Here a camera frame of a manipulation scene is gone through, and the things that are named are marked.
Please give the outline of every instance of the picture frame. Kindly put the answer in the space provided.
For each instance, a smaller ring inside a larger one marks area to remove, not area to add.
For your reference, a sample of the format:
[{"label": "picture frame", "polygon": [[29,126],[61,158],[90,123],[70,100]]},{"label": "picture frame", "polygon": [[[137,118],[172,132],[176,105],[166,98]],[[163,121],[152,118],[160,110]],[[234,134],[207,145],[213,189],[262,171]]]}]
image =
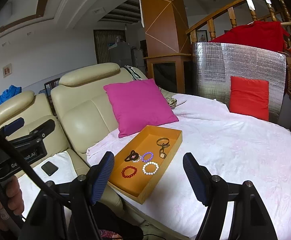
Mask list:
[{"label": "picture frame", "polygon": [[208,42],[206,30],[197,31],[197,41],[198,42]]},{"label": "picture frame", "polygon": [[5,67],[2,68],[2,71],[3,71],[3,78],[9,76],[12,74],[12,71],[11,71],[11,63],[6,65]]}]

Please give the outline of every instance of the red cloth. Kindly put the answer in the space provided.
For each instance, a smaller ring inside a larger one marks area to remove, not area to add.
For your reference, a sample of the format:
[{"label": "red cloth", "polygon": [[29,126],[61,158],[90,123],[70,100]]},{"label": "red cloth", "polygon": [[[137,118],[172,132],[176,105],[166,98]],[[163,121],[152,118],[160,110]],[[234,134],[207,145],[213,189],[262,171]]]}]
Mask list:
[{"label": "red cloth", "polygon": [[229,111],[269,120],[269,82],[231,76]]},{"label": "red cloth", "polygon": [[272,51],[283,51],[283,35],[289,36],[280,22],[255,21],[237,26],[210,42],[241,44]]}]

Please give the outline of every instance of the white beaded bracelet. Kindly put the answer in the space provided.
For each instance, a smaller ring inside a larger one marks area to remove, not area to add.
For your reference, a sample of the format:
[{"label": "white beaded bracelet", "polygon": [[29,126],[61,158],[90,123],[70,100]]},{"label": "white beaded bracelet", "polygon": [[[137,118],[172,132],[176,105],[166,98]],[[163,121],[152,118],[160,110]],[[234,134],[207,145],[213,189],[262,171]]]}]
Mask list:
[{"label": "white beaded bracelet", "polygon": [[[146,168],[146,166],[148,166],[149,164],[153,164],[153,165],[156,166],[156,169],[155,169],[154,172],[146,172],[145,168]],[[158,168],[159,168],[159,165],[158,165],[157,163],[155,163],[155,162],[148,162],[148,163],[146,163],[145,165],[143,165],[142,170],[143,170],[143,173],[144,173],[145,175],[153,175],[153,174],[155,174],[155,173],[157,172]]]}]

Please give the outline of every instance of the red pillow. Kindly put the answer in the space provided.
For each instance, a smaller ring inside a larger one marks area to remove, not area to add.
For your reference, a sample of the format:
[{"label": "red pillow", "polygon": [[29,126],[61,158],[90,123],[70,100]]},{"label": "red pillow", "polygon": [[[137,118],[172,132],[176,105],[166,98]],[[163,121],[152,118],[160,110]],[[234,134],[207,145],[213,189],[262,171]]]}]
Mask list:
[{"label": "red pillow", "polygon": [[269,120],[269,82],[231,76],[230,112]]}]

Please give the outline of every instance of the human hand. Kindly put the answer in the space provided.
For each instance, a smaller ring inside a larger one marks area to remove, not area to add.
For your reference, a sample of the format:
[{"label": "human hand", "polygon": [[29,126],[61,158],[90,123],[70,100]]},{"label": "human hand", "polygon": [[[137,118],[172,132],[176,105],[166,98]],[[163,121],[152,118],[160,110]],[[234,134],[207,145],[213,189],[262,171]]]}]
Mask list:
[{"label": "human hand", "polygon": [[[8,207],[13,211],[15,215],[21,215],[24,211],[24,202],[22,199],[22,191],[16,176],[11,177],[11,181],[6,186],[6,194],[9,198]],[[8,231],[8,227],[5,222],[0,218],[0,230]]]}]

